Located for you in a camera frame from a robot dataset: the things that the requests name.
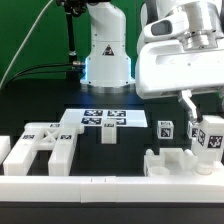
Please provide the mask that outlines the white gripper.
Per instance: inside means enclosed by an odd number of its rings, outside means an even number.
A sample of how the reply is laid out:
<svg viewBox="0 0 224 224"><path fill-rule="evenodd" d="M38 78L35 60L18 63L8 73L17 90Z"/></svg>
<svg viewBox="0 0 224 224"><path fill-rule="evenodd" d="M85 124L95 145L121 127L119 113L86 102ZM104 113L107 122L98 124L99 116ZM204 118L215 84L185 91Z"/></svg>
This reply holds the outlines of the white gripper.
<svg viewBox="0 0 224 224"><path fill-rule="evenodd" d="M192 124L203 120L192 93L224 86L224 28L220 6L149 6L142 18L135 67L143 99L178 94Z"/></svg>

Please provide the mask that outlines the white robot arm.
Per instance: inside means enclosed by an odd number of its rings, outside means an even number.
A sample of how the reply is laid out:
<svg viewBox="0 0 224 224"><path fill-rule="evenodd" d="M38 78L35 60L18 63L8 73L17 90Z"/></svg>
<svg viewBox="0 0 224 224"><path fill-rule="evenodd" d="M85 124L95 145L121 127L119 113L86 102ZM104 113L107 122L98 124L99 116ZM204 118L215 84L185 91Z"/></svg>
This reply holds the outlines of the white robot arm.
<svg viewBox="0 0 224 224"><path fill-rule="evenodd" d="M126 18L109 2L89 3L91 53L81 84L97 92L134 85L143 99L176 96L191 122L194 94L224 93L224 0L144 0L136 66L125 51Z"/></svg>

